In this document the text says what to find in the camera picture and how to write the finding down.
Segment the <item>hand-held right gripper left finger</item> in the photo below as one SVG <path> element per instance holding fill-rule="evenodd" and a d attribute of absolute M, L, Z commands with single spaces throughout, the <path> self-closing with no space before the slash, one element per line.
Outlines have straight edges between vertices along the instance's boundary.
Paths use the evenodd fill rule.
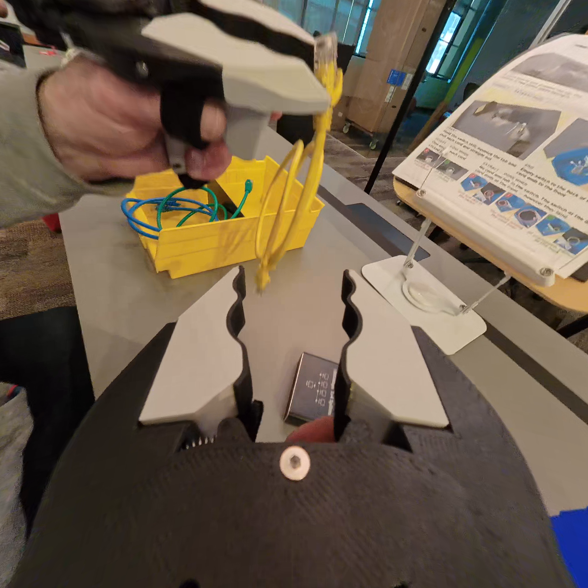
<path fill-rule="evenodd" d="M 237 417 L 254 436 L 252 377 L 239 339 L 245 297 L 245 269 L 237 266 L 179 316 L 141 424 L 192 422 L 202 436 L 215 436 L 221 421 Z"/>

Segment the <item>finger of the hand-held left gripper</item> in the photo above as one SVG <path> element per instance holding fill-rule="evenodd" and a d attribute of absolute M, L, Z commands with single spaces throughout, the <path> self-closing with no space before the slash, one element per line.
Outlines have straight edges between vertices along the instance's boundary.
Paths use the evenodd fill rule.
<path fill-rule="evenodd" d="M 315 39 L 314 65 L 298 59 L 278 60 L 277 65 L 230 64 L 234 53 L 223 55 L 222 33 L 211 22 L 187 13 L 158 17 L 143 34 L 157 41 L 187 49 L 221 67 L 226 131 L 224 141 L 238 158 L 256 155 L 263 129 L 273 112 L 287 115 L 318 115 L 327 111 L 332 99 L 316 73 L 320 61 L 332 61 L 331 37 Z"/>
<path fill-rule="evenodd" d="M 196 14 L 222 33 L 230 64 L 277 65 L 298 59 L 314 65 L 315 39 L 296 22 L 258 1 L 197 1 Z"/>

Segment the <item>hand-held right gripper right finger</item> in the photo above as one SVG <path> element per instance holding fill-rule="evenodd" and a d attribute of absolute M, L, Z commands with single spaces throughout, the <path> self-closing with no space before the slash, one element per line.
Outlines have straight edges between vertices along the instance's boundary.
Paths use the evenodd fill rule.
<path fill-rule="evenodd" d="M 364 422 L 375 440 L 400 424 L 446 429 L 449 418 L 413 327 L 364 278 L 346 269 L 343 345 L 334 384 L 334 435 Z"/>

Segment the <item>black network switch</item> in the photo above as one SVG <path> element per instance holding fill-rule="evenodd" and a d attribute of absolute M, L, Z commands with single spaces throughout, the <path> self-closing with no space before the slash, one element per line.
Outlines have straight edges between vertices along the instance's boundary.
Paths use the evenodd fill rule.
<path fill-rule="evenodd" d="M 338 363 L 303 352 L 299 358 L 283 421 L 292 425 L 334 415 Z"/>

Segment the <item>yellow plastic bin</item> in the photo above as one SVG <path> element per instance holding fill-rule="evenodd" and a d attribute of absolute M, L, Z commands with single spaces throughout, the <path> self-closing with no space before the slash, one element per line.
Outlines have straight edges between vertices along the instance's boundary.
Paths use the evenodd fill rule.
<path fill-rule="evenodd" d="M 184 190 L 173 171 L 138 176 L 121 202 L 121 210 L 156 272 L 176 279 L 255 259 L 259 213 L 268 188 L 260 243 L 267 243 L 288 173 L 272 183 L 279 164 L 262 159 L 232 158 L 216 180 L 244 217 L 219 220 L 218 202 L 209 189 Z"/>

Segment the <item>blue plastic bin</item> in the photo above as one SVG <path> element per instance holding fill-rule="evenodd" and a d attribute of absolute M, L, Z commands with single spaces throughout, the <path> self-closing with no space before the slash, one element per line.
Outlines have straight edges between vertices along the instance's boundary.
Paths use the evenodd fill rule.
<path fill-rule="evenodd" d="M 564 562 L 577 587 L 587 587 L 587 508 L 550 517 Z"/>

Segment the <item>person's left forearm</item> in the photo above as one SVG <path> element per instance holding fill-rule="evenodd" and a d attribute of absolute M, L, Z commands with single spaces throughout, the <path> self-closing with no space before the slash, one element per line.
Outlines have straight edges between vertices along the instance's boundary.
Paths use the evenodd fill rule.
<path fill-rule="evenodd" d="M 90 185 L 57 160 L 40 118 L 38 90 L 53 70 L 1 71 L 1 228 L 62 212 Z"/>

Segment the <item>person's left hand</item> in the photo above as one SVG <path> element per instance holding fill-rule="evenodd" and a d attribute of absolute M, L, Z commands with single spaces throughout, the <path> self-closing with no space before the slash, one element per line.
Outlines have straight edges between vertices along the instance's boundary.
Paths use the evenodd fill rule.
<path fill-rule="evenodd" d="M 38 89 L 45 137 L 63 168 L 87 182 L 134 179 L 171 168 L 160 93 L 77 55 Z"/>

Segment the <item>person's right hand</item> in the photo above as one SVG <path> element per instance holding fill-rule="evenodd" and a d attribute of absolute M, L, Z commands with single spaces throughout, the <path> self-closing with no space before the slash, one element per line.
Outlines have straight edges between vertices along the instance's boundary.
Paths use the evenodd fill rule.
<path fill-rule="evenodd" d="M 285 442 L 290 445 L 305 443 L 334 443 L 334 418 L 324 416 L 307 422 L 291 432 Z"/>

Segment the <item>clear stand rod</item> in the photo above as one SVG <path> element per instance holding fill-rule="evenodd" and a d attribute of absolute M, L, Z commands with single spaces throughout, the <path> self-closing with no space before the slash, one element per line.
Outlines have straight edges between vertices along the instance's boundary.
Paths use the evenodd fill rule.
<path fill-rule="evenodd" d="M 487 292 L 485 292 L 480 298 L 476 299 L 474 302 L 468 305 L 462 304 L 460 306 L 459 315 L 465 315 L 474 310 L 474 308 L 476 308 L 482 301 L 488 298 L 494 291 L 500 289 L 500 287 L 508 283 L 511 280 L 511 278 L 511 275 L 505 273 L 503 278 L 501 278 L 501 280 L 498 281 L 496 285 L 491 286 L 490 289 Z"/>
<path fill-rule="evenodd" d="M 430 225 L 431 225 L 431 219 L 428 217 L 425 217 L 422 224 L 421 224 L 419 234 L 418 234 L 417 238 L 413 241 L 413 245 L 411 246 L 409 253 L 407 254 L 407 256 L 405 258 L 405 261 L 403 263 L 403 269 L 409 270 L 413 267 L 413 261 L 415 260 L 415 255 L 420 247 L 420 242 L 426 236 L 426 233 L 429 230 Z"/>

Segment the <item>cardboard box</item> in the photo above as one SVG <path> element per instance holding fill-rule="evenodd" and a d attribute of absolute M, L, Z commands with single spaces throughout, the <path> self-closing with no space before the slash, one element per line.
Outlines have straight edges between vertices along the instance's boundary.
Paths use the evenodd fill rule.
<path fill-rule="evenodd" d="M 445 1 L 381 1 L 365 55 L 354 56 L 343 77 L 332 131 L 351 127 L 373 139 L 398 116 Z"/>

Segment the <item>black bin divider panel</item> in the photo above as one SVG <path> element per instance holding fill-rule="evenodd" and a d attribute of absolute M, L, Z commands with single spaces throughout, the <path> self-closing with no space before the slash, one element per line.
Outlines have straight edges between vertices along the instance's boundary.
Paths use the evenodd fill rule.
<path fill-rule="evenodd" d="M 206 184 L 206 187 L 209 188 L 216 196 L 218 202 L 217 216 L 219 220 L 224 221 L 226 219 L 244 217 L 242 209 L 238 210 L 245 193 L 243 189 L 241 190 L 240 196 L 237 196 L 236 200 L 234 201 L 217 181 Z"/>

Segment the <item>person's black pants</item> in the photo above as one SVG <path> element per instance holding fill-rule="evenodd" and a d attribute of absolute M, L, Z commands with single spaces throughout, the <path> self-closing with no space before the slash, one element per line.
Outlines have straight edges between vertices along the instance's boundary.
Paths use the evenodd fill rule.
<path fill-rule="evenodd" d="M 29 537 L 54 469 L 95 400 L 77 308 L 2 320 L 1 381 L 25 389 L 33 421 L 19 495 Z"/>

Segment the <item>instruction sheet on stand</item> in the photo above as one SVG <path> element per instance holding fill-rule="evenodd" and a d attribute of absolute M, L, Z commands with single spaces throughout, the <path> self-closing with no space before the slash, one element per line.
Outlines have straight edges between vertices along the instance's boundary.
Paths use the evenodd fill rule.
<path fill-rule="evenodd" d="M 572 277 L 554 277 L 551 285 L 544 285 L 531 280 L 528 271 L 522 272 L 519 262 L 515 265 L 508 260 L 507 255 L 499 252 L 496 246 L 489 246 L 478 234 L 471 229 L 461 228 L 455 221 L 450 220 L 446 213 L 439 215 L 426 199 L 417 194 L 417 189 L 394 178 L 393 187 L 398 198 L 419 214 L 430 219 L 440 229 L 466 245 L 488 262 L 515 278 L 519 283 L 528 287 L 551 304 L 567 311 L 587 313 L 587 283 L 579 282 Z"/>

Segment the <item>printed instruction sheet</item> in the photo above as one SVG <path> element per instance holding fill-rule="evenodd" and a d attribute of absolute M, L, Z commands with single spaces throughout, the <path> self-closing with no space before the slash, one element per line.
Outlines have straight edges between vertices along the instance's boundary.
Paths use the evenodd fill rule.
<path fill-rule="evenodd" d="M 587 35 L 496 72 L 396 168 L 430 216 L 531 283 L 587 263 Z"/>

